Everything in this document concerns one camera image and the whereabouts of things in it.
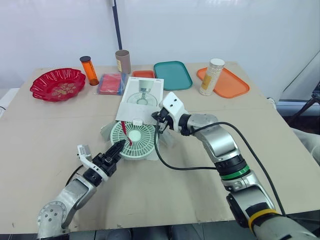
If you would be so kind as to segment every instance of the tabletop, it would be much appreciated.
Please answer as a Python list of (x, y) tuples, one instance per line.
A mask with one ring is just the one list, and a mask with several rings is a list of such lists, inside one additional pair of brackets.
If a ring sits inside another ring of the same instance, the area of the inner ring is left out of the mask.
[[(198, 69), (207, 63), (186, 64), (193, 86), (175, 91), (190, 113), (208, 113), (239, 128), (271, 176), (287, 213), (320, 208), (320, 168), (289, 126), (236, 62), (226, 68), (249, 86), (247, 94), (227, 99), (215, 93), (202, 96)], [(152, 65), (132, 66), (151, 70)], [(116, 66), (96, 66), (96, 73), (117, 72)], [(35, 233), (39, 210), (53, 200), (80, 165), (77, 145), (88, 144), (93, 156), (106, 151), (100, 128), (115, 120), (121, 96), (96, 94), (86, 83), (64, 102), (35, 99), (33, 80), (48, 72), (37, 69), (21, 87), (0, 119), (0, 233)], [(229, 129), (242, 156), (276, 203), (266, 177), (239, 136)], [(170, 132), (175, 147), (160, 145), (163, 158), (176, 167), (213, 166), (201, 142)], [(233, 220), (228, 192), (212, 170), (175, 171), (160, 161), (121, 160), (117, 171), (102, 183), (80, 209), (72, 231), (131, 228)]]

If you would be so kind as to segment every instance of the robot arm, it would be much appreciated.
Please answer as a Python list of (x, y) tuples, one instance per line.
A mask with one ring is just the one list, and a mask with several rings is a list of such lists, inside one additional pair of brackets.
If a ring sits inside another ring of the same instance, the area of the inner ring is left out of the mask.
[[(170, 92), (160, 103), (160, 112), (152, 116), (160, 122), (159, 132), (167, 126), (189, 136), (194, 130), (218, 122), (210, 114), (188, 114), (184, 104)], [(316, 237), (295, 221), (278, 214), (254, 171), (241, 156), (232, 136), (219, 125), (197, 131), (199, 139), (229, 192), (226, 200), (235, 220), (250, 228), (258, 240), (307, 240)]]
[(107, 181), (117, 170), (119, 153), (126, 140), (115, 143), (107, 152), (99, 153), (91, 159), (88, 145), (78, 145), (78, 155), (88, 169), (81, 176), (75, 177), (60, 194), (47, 203), (37, 218), (39, 230), (37, 239), (69, 239), (69, 224), (77, 210), (82, 208), (95, 194), (97, 186)]

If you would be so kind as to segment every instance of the teal tray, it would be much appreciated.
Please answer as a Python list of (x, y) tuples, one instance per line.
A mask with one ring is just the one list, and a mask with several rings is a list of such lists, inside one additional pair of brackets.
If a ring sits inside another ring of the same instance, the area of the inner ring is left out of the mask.
[(192, 86), (192, 80), (186, 66), (180, 61), (158, 62), (153, 66), (157, 79), (164, 79), (166, 91), (184, 90)]

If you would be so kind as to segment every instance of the fan grille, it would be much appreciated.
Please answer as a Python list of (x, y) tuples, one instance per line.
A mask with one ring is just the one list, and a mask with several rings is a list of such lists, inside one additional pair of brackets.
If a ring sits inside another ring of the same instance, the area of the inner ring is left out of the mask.
[(125, 122), (126, 134), (132, 141), (130, 142), (121, 126), (121, 121), (118, 121), (111, 130), (111, 143), (125, 139), (125, 145), (120, 152), (121, 156), (128, 159), (142, 159), (148, 156), (154, 149), (154, 134), (155, 127), (153, 125), (133, 125), (132, 122)]

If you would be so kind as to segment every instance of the small orange tray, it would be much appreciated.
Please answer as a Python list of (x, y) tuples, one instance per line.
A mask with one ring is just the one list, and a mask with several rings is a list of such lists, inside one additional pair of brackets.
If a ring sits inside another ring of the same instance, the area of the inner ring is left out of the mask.
[(155, 79), (155, 73), (152, 70), (134, 71), (132, 77)]
[[(196, 75), (203, 81), (206, 71), (207, 67), (201, 68), (196, 72)], [(213, 89), (216, 94), (226, 99), (232, 99), (242, 94), (246, 94), (249, 90), (250, 87), (248, 84), (226, 68), (222, 69), (218, 81)]]

